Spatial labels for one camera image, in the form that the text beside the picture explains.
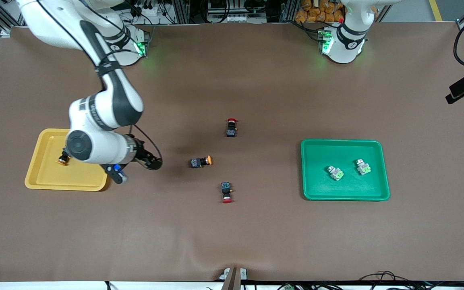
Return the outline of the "yellow plastic tray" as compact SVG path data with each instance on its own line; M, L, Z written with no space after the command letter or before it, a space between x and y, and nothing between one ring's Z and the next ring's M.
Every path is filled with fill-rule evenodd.
M97 192L106 187L108 176L99 165L76 159L58 162L68 131L48 128L39 134L25 177L28 189Z

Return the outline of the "white power strip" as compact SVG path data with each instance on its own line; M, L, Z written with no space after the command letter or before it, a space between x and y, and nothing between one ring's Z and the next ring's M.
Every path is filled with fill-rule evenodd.
M136 16L145 15L146 17L166 16L166 8L157 0L127 0L131 5L131 13Z

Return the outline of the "green plastic tray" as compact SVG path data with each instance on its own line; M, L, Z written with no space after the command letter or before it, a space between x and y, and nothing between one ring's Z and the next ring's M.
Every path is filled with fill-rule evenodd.
M362 139L304 139L300 143L302 194L311 201L386 201L390 189L381 143ZM361 176L356 160L371 172ZM341 180L330 177L328 167L340 168Z

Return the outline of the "grey electronics box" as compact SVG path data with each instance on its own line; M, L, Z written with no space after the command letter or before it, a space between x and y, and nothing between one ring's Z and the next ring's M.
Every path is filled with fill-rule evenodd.
M201 0L199 12L207 23L242 22L265 11L264 0Z

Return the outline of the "pile of orange pieces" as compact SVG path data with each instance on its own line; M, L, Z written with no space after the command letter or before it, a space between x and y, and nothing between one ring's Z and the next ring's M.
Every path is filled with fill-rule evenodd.
M341 23L346 8L340 0L299 0L294 21L297 23Z

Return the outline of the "grey metal mount bracket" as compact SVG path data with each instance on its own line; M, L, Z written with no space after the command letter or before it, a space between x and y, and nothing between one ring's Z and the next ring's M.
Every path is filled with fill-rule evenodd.
M248 280L247 269L238 267L226 268L218 277L218 280L223 282L221 290L247 290L247 286L244 285L244 282Z

